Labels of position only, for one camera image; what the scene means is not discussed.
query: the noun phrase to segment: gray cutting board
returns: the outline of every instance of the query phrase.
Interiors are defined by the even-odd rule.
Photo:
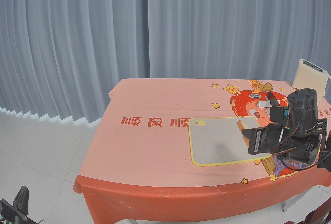
[[[251,116],[233,118],[192,118],[189,121],[191,157],[198,166],[234,164],[261,160],[271,155],[248,154],[248,147],[238,128],[243,120],[248,128],[259,127]]]

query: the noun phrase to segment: logo badge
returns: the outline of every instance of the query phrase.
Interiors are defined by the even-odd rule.
[[[262,96],[259,94],[250,94],[249,97],[250,98],[261,98]]]

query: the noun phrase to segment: table leg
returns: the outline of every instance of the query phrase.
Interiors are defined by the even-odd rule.
[[[126,224],[138,224],[138,222],[134,219],[125,219]]]
[[[285,212],[286,210],[288,210],[291,206],[293,206],[296,202],[298,202],[306,193],[309,192],[310,189],[312,189],[313,187],[310,187],[309,189],[307,189],[306,191],[298,194],[297,196],[295,196],[292,200],[290,200],[286,205],[283,206],[283,211]]]

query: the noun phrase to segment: cartoon eye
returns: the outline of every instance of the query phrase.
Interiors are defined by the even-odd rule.
[[[256,118],[256,119],[259,119],[260,118],[260,113],[257,110],[255,110],[255,109],[251,109],[250,110],[250,115],[252,117]]]

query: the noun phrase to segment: white label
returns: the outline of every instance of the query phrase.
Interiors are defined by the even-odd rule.
[[[258,133],[256,135],[256,142],[255,142],[254,152],[257,152],[259,150],[260,136],[261,136],[261,131],[258,131]]]

